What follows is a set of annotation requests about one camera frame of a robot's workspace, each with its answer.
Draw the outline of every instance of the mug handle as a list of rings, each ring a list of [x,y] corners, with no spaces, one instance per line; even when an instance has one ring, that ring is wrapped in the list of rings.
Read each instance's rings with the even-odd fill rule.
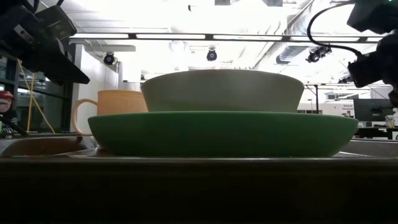
[[[81,131],[80,128],[77,126],[77,109],[82,103],[86,102],[97,105],[97,102],[95,102],[94,100],[89,100],[89,99],[76,100],[75,107],[73,107],[73,112],[72,112],[72,125],[75,128],[75,131],[81,136],[92,136],[93,134],[91,133],[89,134],[83,133],[83,131]]]

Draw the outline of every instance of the yellow mug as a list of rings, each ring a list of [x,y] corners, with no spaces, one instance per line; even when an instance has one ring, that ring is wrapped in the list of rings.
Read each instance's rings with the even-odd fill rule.
[[[144,96],[139,91],[130,90],[102,90],[98,92],[98,101],[89,99],[77,100],[72,112],[72,125],[82,136],[93,134],[83,133],[77,126],[77,109],[82,103],[89,102],[97,106],[97,115],[142,113],[148,112]]]

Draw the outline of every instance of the sink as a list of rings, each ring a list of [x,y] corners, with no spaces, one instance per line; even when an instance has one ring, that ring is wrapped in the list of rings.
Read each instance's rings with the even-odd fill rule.
[[[92,149],[98,144],[93,137],[56,136],[0,140],[0,156],[51,156]]]

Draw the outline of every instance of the plate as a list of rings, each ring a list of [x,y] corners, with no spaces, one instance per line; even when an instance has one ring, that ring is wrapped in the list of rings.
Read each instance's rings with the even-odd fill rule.
[[[328,157],[353,137],[353,118],[275,112],[150,112],[88,119],[115,156]]]

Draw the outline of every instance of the security camera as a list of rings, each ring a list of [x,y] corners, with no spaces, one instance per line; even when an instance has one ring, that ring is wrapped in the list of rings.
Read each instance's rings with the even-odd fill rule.
[[[114,56],[114,52],[107,52],[104,57],[104,63],[107,65],[114,65],[118,62],[118,58]]]
[[[217,60],[217,53],[215,49],[210,49],[209,52],[207,53],[207,61],[212,62]]]

